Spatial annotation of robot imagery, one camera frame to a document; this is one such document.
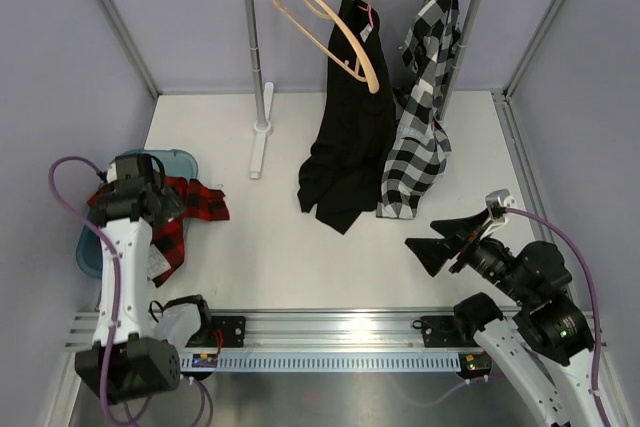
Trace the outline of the red black plaid shirt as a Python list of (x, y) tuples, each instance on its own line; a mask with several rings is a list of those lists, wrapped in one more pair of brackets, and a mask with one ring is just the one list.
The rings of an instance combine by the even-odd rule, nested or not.
[[(185, 224), (189, 219), (196, 219), (206, 222), (218, 222), (230, 220), (230, 213), (225, 202), (225, 194), (222, 190), (210, 189), (204, 186), (195, 178), (186, 179), (184, 177), (166, 178), (167, 187), (170, 188), (185, 207), (183, 213), (170, 222), (159, 227), (151, 222), (153, 235), (150, 247), (154, 247), (162, 255), (163, 261), (160, 266), (151, 267), (147, 276), (152, 280), (156, 288), (161, 287), (178, 269), (182, 267), (186, 259)], [(113, 191), (113, 186), (107, 184), (101, 186), (95, 194), (88, 200), (87, 205), (92, 208), (96, 205), (99, 197)], [(97, 247), (97, 254), (82, 253), (83, 248), (78, 246), (77, 262), (81, 269), (86, 269), (88, 275), (94, 278), (102, 278), (102, 254), (100, 253), (100, 240), (90, 230), (83, 230), (86, 242), (92, 242)]]

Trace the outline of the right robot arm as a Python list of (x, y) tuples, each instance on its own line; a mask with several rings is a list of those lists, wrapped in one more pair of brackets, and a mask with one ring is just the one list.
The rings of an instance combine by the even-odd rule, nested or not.
[(555, 244), (534, 241), (513, 255), (492, 237), (511, 215), (544, 221), (521, 209), (492, 207), (435, 221), (439, 238), (408, 238), (405, 244), (430, 276), (444, 267), (452, 273), (470, 267), (517, 304), (518, 312), (506, 318), (488, 294), (474, 294), (454, 306), (452, 330), (492, 358), (539, 424), (619, 425), (615, 400), (599, 381), (598, 304), (591, 304), (588, 319), (565, 293), (572, 275)]

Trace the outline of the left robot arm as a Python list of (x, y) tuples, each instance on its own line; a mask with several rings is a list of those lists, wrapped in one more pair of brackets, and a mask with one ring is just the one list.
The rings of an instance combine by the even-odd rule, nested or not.
[(215, 331), (207, 302), (191, 295), (168, 302), (154, 322), (146, 294), (152, 237), (184, 211), (162, 162), (148, 153), (116, 157), (89, 215), (102, 253), (100, 315), (75, 370), (110, 407), (178, 387), (180, 351), (202, 346)]

